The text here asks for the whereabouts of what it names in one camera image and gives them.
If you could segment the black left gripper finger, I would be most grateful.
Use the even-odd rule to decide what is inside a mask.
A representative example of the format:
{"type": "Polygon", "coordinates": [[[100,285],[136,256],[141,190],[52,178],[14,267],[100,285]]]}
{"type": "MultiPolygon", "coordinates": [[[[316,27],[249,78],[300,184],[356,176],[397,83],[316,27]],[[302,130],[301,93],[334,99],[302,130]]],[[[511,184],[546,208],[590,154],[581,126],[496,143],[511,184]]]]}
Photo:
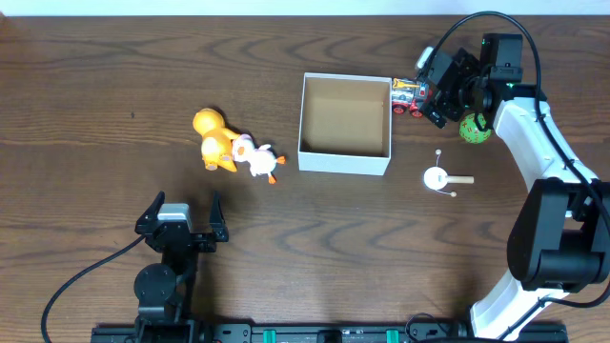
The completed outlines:
{"type": "Polygon", "coordinates": [[[220,205],[219,192],[213,193],[213,203],[210,209],[209,225],[213,233],[226,233],[227,227],[220,205]]]}
{"type": "Polygon", "coordinates": [[[165,203],[165,193],[159,192],[151,205],[135,222],[134,231],[137,234],[153,234],[159,227],[158,214],[165,203]]]}

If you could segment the green number ball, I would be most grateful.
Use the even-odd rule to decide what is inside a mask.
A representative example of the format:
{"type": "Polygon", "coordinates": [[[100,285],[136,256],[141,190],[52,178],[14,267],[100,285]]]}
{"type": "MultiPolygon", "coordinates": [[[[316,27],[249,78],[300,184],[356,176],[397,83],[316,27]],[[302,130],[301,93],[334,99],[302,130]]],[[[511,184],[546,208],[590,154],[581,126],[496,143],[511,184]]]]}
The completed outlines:
{"type": "Polygon", "coordinates": [[[461,120],[459,135],[467,143],[481,144],[492,135],[492,131],[486,128],[486,121],[481,114],[470,113],[461,120]]]}

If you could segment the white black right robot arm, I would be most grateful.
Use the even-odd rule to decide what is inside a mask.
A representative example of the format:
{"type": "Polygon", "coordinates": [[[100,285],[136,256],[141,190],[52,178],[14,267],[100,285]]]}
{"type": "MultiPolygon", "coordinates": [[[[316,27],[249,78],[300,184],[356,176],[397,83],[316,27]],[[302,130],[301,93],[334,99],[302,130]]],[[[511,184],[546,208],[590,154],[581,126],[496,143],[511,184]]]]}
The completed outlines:
{"type": "Polygon", "coordinates": [[[508,270],[470,307],[469,340],[551,339],[530,321],[609,276],[609,185],[570,149],[539,84],[522,83],[522,45],[519,34],[486,33],[479,57],[427,48],[417,61],[418,80],[433,89],[423,116],[442,128],[472,113],[506,144],[528,191],[507,241],[508,270]]]}

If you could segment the red grey toy truck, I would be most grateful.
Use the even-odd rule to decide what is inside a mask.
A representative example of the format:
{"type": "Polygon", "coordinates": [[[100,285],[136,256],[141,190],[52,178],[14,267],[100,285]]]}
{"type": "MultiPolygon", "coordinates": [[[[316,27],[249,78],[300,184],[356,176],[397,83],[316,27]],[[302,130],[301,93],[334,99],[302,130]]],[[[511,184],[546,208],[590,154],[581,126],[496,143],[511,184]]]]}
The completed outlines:
{"type": "Polygon", "coordinates": [[[409,113],[420,118],[423,116],[420,107],[431,95],[432,91],[425,83],[408,78],[394,78],[391,87],[393,113],[409,113]]]}

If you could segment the white wooden rattle drum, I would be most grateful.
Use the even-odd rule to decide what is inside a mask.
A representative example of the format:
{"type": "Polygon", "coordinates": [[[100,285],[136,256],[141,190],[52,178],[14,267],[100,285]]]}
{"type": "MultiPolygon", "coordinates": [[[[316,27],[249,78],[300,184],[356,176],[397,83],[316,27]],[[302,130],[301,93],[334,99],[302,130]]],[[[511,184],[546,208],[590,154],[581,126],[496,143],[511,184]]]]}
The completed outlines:
{"type": "Polygon", "coordinates": [[[455,198],[458,194],[455,191],[447,192],[444,188],[450,184],[466,184],[473,185],[475,178],[466,175],[450,175],[439,165],[439,160],[442,155],[441,149],[435,150],[436,164],[428,168],[423,174],[423,184],[431,191],[438,192],[444,195],[449,195],[455,198]]]}

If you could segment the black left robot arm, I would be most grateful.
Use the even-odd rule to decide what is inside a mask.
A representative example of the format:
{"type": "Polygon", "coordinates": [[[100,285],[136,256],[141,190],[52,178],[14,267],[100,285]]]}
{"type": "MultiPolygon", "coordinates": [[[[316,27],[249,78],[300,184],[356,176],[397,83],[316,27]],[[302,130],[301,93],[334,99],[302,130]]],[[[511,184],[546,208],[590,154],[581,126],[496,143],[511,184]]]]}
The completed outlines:
{"type": "Polygon", "coordinates": [[[193,232],[190,207],[167,203],[160,192],[137,219],[134,231],[155,252],[159,263],[142,269],[134,280],[138,299],[135,321],[136,342],[210,342],[210,330],[191,313],[198,256],[215,252],[216,245],[229,240],[220,206],[213,194],[209,232],[193,232]]]}

